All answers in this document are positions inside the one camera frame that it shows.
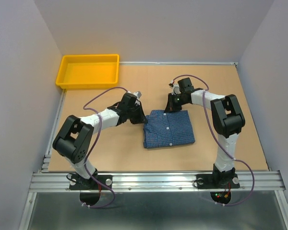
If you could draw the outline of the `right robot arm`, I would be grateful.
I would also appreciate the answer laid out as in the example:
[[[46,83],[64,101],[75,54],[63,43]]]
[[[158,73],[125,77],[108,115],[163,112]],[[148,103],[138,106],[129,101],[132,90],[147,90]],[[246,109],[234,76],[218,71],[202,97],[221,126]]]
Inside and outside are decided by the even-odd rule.
[[[235,172],[234,154],[239,134],[245,126],[245,118],[237,97],[233,94],[224,96],[210,93],[207,83],[204,83],[205,89],[195,88],[190,79],[192,75],[185,74],[181,77],[177,83],[174,80],[169,83],[171,93],[168,94],[165,112],[178,112],[185,104],[200,105],[204,109],[206,119],[209,120],[209,109],[213,123],[207,123],[218,145],[213,172],[208,180],[202,178],[200,181],[212,183],[215,187],[229,184],[238,188],[240,185]]]

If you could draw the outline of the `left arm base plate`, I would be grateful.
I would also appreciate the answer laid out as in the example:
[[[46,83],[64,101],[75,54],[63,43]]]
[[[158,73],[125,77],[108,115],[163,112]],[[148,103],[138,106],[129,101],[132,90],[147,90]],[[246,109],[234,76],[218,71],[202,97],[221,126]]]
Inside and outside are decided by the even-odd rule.
[[[106,184],[106,180],[111,180],[113,176],[110,174],[98,174],[94,176],[99,182]],[[92,179],[84,179],[77,173],[69,173],[66,175],[67,180],[69,180],[69,189],[72,191],[80,190],[98,190],[99,185]]]

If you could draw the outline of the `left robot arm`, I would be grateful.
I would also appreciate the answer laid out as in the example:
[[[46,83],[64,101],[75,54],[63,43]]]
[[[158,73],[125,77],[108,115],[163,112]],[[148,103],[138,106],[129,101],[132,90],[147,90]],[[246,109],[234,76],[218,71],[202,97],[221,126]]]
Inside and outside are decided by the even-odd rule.
[[[80,176],[81,184],[94,188],[97,184],[96,168],[89,162],[89,146],[92,136],[100,136],[102,130],[117,127],[126,121],[131,124],[146,124],[140,101],[141,92],[126,92],[122,99],[100,113],[85,117],[70,115],[56,135],[52,147],[63,156]]]

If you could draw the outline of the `blue plaid long sleeve shirt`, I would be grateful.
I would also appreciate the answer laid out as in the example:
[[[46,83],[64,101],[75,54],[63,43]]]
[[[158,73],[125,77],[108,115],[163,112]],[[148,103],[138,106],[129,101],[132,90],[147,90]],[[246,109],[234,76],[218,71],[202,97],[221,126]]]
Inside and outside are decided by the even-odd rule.
[[[144,148],[157,149],[195,143],[192,123],[186,110],[166,113],[153,110],[144,124]]]

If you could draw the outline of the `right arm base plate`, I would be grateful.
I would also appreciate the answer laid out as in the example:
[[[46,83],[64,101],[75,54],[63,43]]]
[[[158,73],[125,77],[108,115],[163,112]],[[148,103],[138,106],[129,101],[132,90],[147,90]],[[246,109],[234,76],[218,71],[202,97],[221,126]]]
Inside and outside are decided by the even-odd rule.
[[[234,174],[222,179],[217,179],[212,174],[197,174],[193,182],[193,186],[198,189],[225,189],[225,188],[240,188],[238,175]]]

